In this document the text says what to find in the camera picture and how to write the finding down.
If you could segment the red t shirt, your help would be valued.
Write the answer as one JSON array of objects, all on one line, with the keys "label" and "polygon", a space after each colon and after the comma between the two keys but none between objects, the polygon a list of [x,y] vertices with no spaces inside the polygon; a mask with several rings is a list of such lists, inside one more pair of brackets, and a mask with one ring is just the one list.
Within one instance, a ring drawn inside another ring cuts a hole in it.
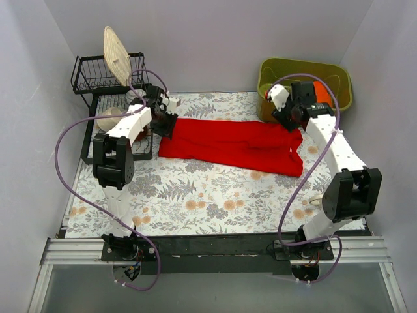
[{"label": "red t shirt", "polygon": [[173,137],[162,138],[158,156],[300,177],[302,141],[299,130],[277,123],[179,119]]}]

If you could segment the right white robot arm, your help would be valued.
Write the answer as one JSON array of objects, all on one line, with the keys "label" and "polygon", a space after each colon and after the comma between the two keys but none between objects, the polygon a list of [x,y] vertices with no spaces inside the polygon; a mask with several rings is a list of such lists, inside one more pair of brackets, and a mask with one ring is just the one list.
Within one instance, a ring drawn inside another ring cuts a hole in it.
[{"label": "right white robot arm", "polygon": [[265,93],[275,108],[273,117],[287,130],[302,127],[319,146],[319,161],[325,161],[332,178],[322,198],[320,211],[297,230],[295,240],[278,243],[285,253],[302,259],[323,250],[340,228],[372,214],[375,210],[382,174],[370,168],[352,150],[342,130],[335,104],[318,99],[316,82],[294,82],[290,90],[275,83]]}]

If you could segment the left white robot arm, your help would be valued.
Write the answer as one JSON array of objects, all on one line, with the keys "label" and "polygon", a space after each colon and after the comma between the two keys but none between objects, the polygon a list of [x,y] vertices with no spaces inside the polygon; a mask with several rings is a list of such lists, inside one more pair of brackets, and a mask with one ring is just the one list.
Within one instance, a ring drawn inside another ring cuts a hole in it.
[{"label": "left white robot arm", "polygon": [[178,119],[175,104],[162,88],[152,85],[145,96],[133,93],[136,98],[130,103],[129,115],[93,140],[93,175],[102,187],[113,219],[110,234],[102,238],[112,252],[126,261],[136,259],[141,252],[131,231],[134,222],[128,200],[128,184],[134,177],[133,143],[147,129],[171,139]]}]

